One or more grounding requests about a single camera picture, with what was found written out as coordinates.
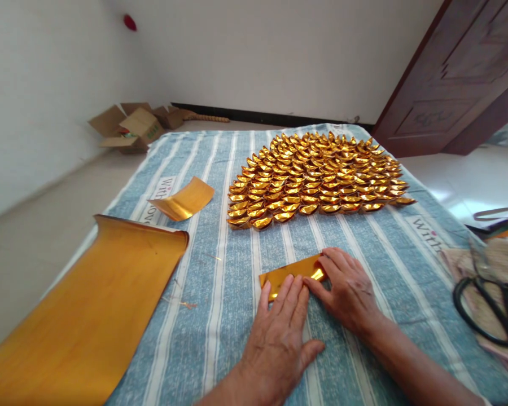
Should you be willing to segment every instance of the striped bedsheet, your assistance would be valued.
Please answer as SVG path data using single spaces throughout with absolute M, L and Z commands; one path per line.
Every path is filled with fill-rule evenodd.
M 306 131 L 368 139 L 353 125 L 316 125 Z M 369 215 L 296 218 L 266 231 L 232 231 L 227 189 L 247 156 L 269 145 L 277 131 L 201 131 L 165 134 L 105 214 L 188 231 L 190 244 L 147 326 L 110 405 L 191 404 L 240 359 L 252 324 L 258 276 L 338 246 L 358 258 L 371 277 L 384 314 L 430 357 L 492 403 L 508 403 L 508 373 L 482 350 L 454 310 L 452 282 L 437 252 L 466 248 L 467 229 L 406 169 L 408 195 L 418 203 Z M 211 185 L 212 201 L 173 222 L 147 203 L 173 194 L 193 176 Z M 63 273 L 93 241 L 94 228 Z M 181 303 L 197 305 L 188 308 Z M 325 351 L 306 370 L 288 400 L 293 405 L 402 404 L 402 392 L 361 342 L 313 297 L 304 338 Z

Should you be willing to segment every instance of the stack of gold paper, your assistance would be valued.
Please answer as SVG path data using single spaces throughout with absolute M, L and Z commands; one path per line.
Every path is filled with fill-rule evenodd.
M 286 223 L 297 213 L 369 213 L 386 204 L 409 205 L 400 163 L 373 139 L 306 133 L 276 136 L 270 148 L 247 158 L 230 186 L 227 222 L 235 229 L 263 230 L 273 219 Z

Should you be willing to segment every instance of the black baseboard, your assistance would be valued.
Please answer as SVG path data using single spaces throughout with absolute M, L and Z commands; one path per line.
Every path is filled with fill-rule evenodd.
M 326 120 L 323 118 L 311 118 L 300 116 L 288 116 L 286 114 L 273 114 L 251 112 L 247 110 L 235 110 L 221 107 L 200 106 L 195 104 L 172 103 L 173 106 L 192 110 L 197 114 L 206 114 L 207 116 L 227 117 L 230 120 L 253 122 L 258 124 L 268 124 L 281 127 L 302 127 L 306 125 L 332 123 L 332 124 L 350 124 L 347 121 Z M 356 123 L 363 127 L 369 134 L 374 128 L 373 124 Z

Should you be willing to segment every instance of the red object on wall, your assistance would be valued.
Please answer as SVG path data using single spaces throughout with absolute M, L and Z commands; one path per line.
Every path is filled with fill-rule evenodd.
M 128 27 L 128 29 L 130 29 L 132 31 L 137 31 L 137 26 L 135 24 L 135 21 L 129 14 L 125 14 L 124 18 L 122 20 L 124 21 L 124 25 L 126 25 Z

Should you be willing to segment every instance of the scissors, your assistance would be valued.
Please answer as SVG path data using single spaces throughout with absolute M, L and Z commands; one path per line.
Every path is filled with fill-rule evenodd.
M 472 254 L 472 264 L 474 265 L 476 276 L 465 277 L 458 282 L 456 287 L 453 289 L 453 303 L 457 309 L 457 312 L 474 331 L 492 343 L 495 343 L 501 347 L 508 347 L 508 283 L 502 282 L 496 277 L 490 266 L 487 264 L 484 255 L 477 247 L 477 242 L 470 238 L 469 244 L 470 252 Z M 498 321 L 501 323 L 507 336 L 506 339 L 495 337 L 494 335 L 482 329 L 465 310 L 461 299 L 463 292 L 471 283 L 476 287 L 480 295 L 484 298 L 488 306 L 495 314 Z M 502 294 L 502 301 L 504 303 L 504 311 L 499 307 L 497 302 L 485 289 L 486 284 L 496 285 L 500 289 Z

